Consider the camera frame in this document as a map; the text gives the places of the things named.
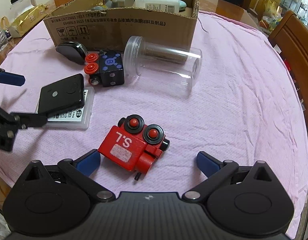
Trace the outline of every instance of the warning symbol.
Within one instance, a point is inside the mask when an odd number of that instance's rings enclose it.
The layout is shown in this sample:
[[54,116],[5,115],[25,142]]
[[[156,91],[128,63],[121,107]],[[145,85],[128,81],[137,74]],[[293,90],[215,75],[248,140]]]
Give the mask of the warning symbol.
[[78,25],[77,29],[78,29],[79,35],[90,35],[86,25]]
[[67,27],[67,33],[68,33],[70,36],[76,36],[76,35],[77,35],[77,31],[76,31],[76,29],[75,29],[74,26]]
[[61,37],[67,36],[67,32],[64,28],[57,28],[57,30],[58,30],[59,36]]

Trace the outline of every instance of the plastic bag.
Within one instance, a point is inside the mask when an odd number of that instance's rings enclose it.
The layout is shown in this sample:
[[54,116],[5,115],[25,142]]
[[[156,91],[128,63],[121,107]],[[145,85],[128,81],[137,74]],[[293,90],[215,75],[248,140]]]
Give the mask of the plastic bag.
[[281,14],[276,10],[275,2],[267,0],[260,26],[272,32],[281,21]]
[[263,16],[272,17],[276,14],[278,14],[278,12],[276,11],[275,2],[268,0],[265,4],[265,11],[263,13]]

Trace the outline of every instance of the sticker label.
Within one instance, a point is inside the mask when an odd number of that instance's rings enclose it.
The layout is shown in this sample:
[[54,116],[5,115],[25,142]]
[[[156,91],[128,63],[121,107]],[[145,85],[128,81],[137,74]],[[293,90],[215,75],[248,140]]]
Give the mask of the sticker label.
[[159,10],[162,12],[175,12],[175,6],[172,4],[160,4],[160,3],[146,3],[146,9]]
[[130,151],[128,151],[127,149],[118,144],[114,144],[113,148],[110,151],[110,154],[112,154],[113,156],[115,156],[116,158],[120,159],[125,163],[127,163],[132,156],[132,153]]
[[[84,102],[86,101],[88,90],[84,90]],[[68,111],[66,113],[57,114],[53,117],[48,118],[49,122],[81,122],[84,107],[76,110]]]

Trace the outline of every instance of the blue gripper pad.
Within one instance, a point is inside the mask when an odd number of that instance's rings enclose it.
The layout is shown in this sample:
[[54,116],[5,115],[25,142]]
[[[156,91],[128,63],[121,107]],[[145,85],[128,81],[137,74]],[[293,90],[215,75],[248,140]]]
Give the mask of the blue gripper pad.
[[222,162],[201,151],[197,154],[196,164],[206,177],[210,177],[221,169]]
[[1,71],[0,83],[20,87],[25,83],[25,77],[18,74]]
[[78,161],[76,163],[76,169],[78,169],[85,176],[89,177],[93,171],[95,171],[100,166],[101,154],[97,151],[97,149],[94,149],[85,155],[76,160]]

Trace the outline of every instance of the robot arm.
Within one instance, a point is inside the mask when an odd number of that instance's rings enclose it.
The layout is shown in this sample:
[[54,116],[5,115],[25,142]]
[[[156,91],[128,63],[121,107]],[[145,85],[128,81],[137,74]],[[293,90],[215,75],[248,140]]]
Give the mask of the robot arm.
[[[5,72],[0,68],[0,83],[22,86],[25,82],[24,76]],[[0,108],[0,149],[10,152],[13,148],[15,136],[19,129],[28,127],[42,127],[47,122],[47,117],[31,113],[8,114]]]
[[264,161],[239,166],[197,155],[208,179],[185,192],[121,192],[88,178],[96,149],[73,161],[29,163],[3,205],[7,240],[288,240],[294,207]]

